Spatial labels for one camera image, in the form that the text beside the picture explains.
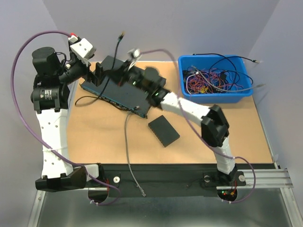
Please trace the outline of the small black switch box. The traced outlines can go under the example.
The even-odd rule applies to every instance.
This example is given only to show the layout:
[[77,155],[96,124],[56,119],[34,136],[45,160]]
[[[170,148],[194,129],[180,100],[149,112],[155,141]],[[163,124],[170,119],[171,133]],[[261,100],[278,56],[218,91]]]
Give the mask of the small black switch box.
[[149,122],[148,126],[165,148],[180,138],[178,132],[173,128],[164,115],[161,115],[155,120]]

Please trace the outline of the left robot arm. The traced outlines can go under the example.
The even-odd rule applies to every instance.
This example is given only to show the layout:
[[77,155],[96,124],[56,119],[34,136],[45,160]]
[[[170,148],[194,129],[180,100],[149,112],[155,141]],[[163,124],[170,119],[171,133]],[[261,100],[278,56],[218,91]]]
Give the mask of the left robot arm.
[[92,78],[89,66],[70,53],[71,66],[65,67],[55,49],[42,47],[32,52],[37,71],[31,101],[39,121],[43,144],[43,170],[35,182],[36,189],[60,192],[82,189],[90,181],[94,186],[105,182],[105,174],[94,170],[87,175],[85,166],[67,162],[67,117],[70,90],[68,85],[83,77]]

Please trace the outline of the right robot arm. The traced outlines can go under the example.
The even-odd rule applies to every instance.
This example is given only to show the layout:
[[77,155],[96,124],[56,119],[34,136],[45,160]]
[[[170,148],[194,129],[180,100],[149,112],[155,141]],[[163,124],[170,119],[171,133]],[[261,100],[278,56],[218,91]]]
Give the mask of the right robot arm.
[[108,76],[118,86],[129,83],[146,92],[151,106],[183,116],[190,126],[200,126],[198,136],[215,155],[219,182],[229,184],[235,179],[237,167],[229,144],[229,124],[220,106],[208,107],[181,98],[160,83],[159,72],[153,67],[137,70],[125,61]]

